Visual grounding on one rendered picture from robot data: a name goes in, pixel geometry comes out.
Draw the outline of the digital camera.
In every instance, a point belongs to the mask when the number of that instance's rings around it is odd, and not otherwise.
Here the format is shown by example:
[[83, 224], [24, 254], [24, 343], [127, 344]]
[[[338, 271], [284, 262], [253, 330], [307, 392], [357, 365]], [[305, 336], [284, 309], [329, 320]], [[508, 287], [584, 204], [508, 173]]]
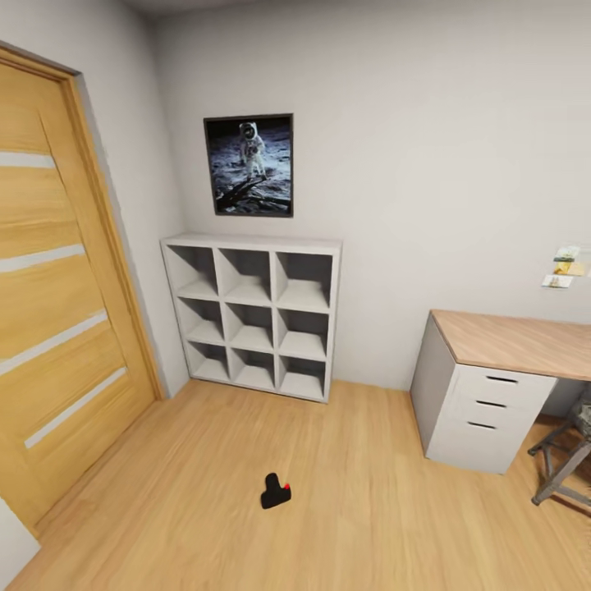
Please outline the digital camera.
[[268, 474], [265, 480], [267, 491], [263, 492], [261, 496], [262, 507], [264, 510], [291, 500], [291, 487], [280, 487], [277, 473]]

